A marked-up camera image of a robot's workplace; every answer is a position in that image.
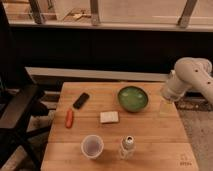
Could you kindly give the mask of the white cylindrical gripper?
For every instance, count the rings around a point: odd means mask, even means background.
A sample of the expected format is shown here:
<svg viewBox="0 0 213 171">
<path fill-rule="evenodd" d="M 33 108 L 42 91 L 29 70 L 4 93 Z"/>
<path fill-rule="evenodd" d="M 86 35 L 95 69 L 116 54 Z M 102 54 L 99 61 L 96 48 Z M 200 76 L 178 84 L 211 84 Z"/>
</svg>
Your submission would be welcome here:
<svg viewBox="0 0 213 171">
<path fill-rule="evenodd" d="M 167 113 L 173 115 L 173 103 L 179 101 L 187 91 L 187 83 L 181 80 L 176 72 L 172 70 L 165 84 L 161 88 L 161 95 L 165 100 L 160 103 L 159 114 L 164 116 Z"/>
</svg>

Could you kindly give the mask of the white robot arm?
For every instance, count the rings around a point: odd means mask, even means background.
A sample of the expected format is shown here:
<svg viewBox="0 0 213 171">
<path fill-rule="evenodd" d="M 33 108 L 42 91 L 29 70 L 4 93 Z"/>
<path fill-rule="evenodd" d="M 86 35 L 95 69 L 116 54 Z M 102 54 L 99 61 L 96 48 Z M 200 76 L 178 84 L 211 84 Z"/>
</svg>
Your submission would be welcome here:
<svg viewBox="0 0 213 171">
<path fill-rule="evenodd" d="M 213 77 L 210 76 L 212 63 L 204 58 L 184 57 L 174 65 L 174 74 L 165 82 L 161 88 L 161 114 L 170 114 L 174 103 L 183 104 L 183 110 L 193 110 L 206 107 L 213 109 Z M 194 89 L 198 91 L 205 100 L 184 100 L 185 94 Z"/>
</svg>

